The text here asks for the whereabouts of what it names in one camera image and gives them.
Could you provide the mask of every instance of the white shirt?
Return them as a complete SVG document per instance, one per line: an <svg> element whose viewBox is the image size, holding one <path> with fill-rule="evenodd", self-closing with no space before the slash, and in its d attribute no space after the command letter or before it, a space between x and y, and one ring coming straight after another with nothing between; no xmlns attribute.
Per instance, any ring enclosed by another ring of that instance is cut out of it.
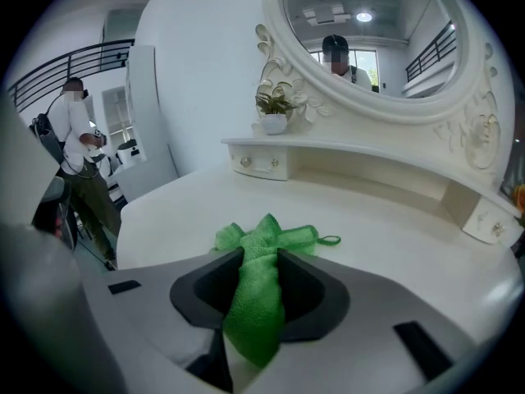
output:
<svg viewBox="0 0 525 394"><path fill-rule="evenodd" d="M346 73L342 75L343 78L345 78L347 81L352 81L352 67L349 66L349 69ZM357 71L355 72L355 84L357 86L361 86L364 89L372 90L372 82L370 81L370 77L368 77L368 74L365 70L357 68Z"/></svg>
<svg viewBox="0 0 525 394"><path fill-rule="evenodd" d="M52 104L49 109L48 119L55 132L55 136L64 145L64 161L62 170L69 175L81 172L84 159L93 163L89 156L88 147L80 142L83 134L93 134L89 125L89 115L83 101L74 101L73 93L67 92Z"/></svg>

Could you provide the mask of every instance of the black bag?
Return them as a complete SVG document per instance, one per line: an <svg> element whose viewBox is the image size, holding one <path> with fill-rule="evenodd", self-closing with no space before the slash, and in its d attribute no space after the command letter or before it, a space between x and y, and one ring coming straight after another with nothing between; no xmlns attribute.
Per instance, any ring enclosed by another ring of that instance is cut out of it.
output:
<svg viewBox="0 0 525 394"><path fill-rule="evenodd" d="M36 138L40 140L42 146L51 154L51 156L53 156L58 163L62 163L64 160L64 145L66 142L58 140L48 118L49 110L58 98L60 98L60 96L56 97L55 100L51 102L51 105L49 105L45 114L39 114L36 118L33 118L30 130L33 131Z"/></svg>
<svg viewBox="0 0 525 394"><path fill-rule="evenodd" d="M356 66L350 66L350 72L352 73L352 83L355 84L355 82L358 81L358 77L357 77L358 68Z"/></svg>

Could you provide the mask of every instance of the man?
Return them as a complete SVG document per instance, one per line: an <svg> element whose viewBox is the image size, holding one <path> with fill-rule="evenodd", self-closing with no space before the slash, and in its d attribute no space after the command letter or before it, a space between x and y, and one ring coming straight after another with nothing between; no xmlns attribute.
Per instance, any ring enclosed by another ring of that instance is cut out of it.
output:
<svg viewBox="0 0 525 394"><path fill-rule="evenodd" d="M49 108L48 119L55 135L65 143L64 161L58 175L71 183L71 206L93 236L98 250L108 261L114 261L115 252L102 226L118 236L121 215L109 197L105 180L89 156L88 145L101 148L106 142L105 136L93 134L83 99L82 80L71 77Z"/></svg>
<svg viewBox="0 0 525 394"><path fill-rule="evenodd" d="M323 64L330 65L331 72L350 80L357 86L372 90L372 82L365 70L349 66L349 48L346 39L339 35L328 35L322 41Z"/></svg>

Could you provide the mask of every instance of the ornate mirror frame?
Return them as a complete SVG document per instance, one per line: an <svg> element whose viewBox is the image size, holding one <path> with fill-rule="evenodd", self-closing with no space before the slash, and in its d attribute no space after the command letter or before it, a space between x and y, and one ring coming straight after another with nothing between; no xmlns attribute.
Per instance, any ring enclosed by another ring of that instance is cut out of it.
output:
<svg viewBox="0 0 525 394"><path fill-rule="evenodd" d="M485 69L485 44L478 37L473 20L465 16L462 3L457 0L441 1L456 25L459 62L445 87L426 98L402 99L376 94L334 77L310 57L295 37L286 16L284 0L262 0L267 31L262 25L258 26L258 36L262 45L271 43L276 47L271 50L277 49L282 54L284 59L277 59L276 63L286 76L285 69L295 69L319 93L343 108L381 121L431 124L457 113L472 100L482 86Z"/></svg>

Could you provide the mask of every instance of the black slot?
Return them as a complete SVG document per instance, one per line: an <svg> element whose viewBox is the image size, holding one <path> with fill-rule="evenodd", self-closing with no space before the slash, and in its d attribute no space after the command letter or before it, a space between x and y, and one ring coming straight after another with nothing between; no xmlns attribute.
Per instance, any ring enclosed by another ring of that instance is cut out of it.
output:
<svg viewBox="0 0 525 394"><path fill-rule="evenodd" d="M286 250L277 256L286 324L285 343L322 339L348 313L350 295L339 280Z"/></svg>
<svg viewBox="0 0 525 394"><path fill-rule="evenodd" d="M195 327L222 329L239 283L244 250L237 250L179 277L170 289L171 304Z"/></svg>
<svg viewBox="0 0 525 394"><path fill-rule="evenodd" d="M233 392L222 331L215 330L212 344L206 355L199 356L186 367L186 370L195 377L212 384L226 392Z"/></svg>
<svg viewBox="0 0 525 394"><path fill-rule="evenodd" d="M394 326L404 346L418 364L427 381L440 376L452 366L450 359L416 321Z"/></svg>
<svg viewBox="0 0 525 394"><path fill-rule="evenodd" d="M140 287L140 286L142 285L138 283L136 280L126 280L125 282L115 283L114 285L109 285L107 288L112 293L112 295L116 295L117 293L130 291L131 289L135 289L136 287Z"/></svg>

